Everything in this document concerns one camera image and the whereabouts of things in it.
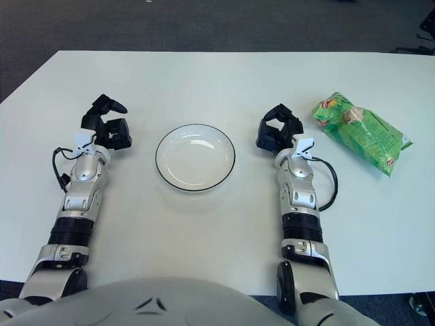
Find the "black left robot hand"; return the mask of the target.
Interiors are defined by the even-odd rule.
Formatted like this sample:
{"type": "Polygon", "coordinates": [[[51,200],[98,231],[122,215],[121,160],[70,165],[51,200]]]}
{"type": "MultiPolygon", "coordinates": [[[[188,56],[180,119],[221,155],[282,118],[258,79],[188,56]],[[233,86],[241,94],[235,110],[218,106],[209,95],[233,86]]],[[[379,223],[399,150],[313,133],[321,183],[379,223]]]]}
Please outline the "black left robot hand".
{"type": "Polygon", "coordinates": [[[80,157],[82,148],[87,150],[92,141],[95,145],[103,146],[106,149],[124,149],[132,145],[128,124],[125,118],[107,120],[104,122],[102,115],[115,111],[121,114],[127,114],[127,108],[118,101],[109,98],[105,94],[100,95],[93,103],[92,107],[82,117],[81,128],[93,131],[90,141],[85,141],[83,145],[78,145],[73,155],[80,157]]]}

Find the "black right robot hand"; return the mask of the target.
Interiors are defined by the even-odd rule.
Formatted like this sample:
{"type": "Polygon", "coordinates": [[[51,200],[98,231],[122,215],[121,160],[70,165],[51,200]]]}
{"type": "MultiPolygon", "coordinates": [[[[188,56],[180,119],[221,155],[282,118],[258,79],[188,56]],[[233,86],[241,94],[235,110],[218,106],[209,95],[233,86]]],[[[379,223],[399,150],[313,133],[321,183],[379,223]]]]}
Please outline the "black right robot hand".
{"type": "Polygon", "coordinates": [[[274,153],[284,149],[295,149],[296,155],[308,154],[314,147],[310,137],[297,138],[304,133],[302,122],[282,103],[272,108],[261,120],[256,146],[274,153]],[[282,129],[269,126],[267,122],[277,120],[283,123],[282,129]]]}

